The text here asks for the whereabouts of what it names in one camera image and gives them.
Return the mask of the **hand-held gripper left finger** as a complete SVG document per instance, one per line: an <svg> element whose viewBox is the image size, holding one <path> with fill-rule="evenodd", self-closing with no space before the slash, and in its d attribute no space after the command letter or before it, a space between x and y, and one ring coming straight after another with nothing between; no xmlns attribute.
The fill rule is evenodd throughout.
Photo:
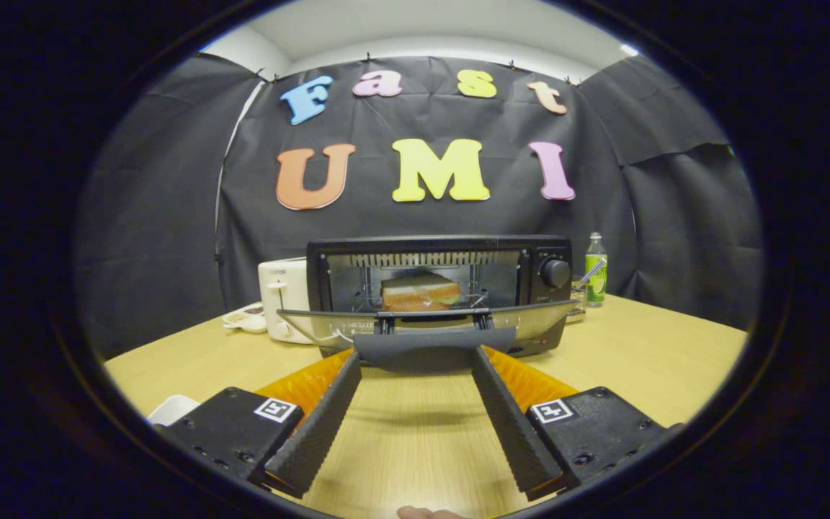
<svg viewBox="0 0 830 519"><path fill-rule="evenodd" d="M159 434L223 472L300 498L335 440L362 374L345 350L256 391L227 387Z"/></svg>

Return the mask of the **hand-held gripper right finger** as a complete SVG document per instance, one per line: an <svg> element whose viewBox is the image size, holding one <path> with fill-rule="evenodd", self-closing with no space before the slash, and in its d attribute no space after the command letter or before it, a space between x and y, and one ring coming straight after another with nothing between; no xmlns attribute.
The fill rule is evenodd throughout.
<svg viewBox="0 0 830 519"><path fill-rule="evenodd" d="M681 430L664 427L615 391L577 391L488 346L472 378L520 492L537 500L606 479Z"/></svg>

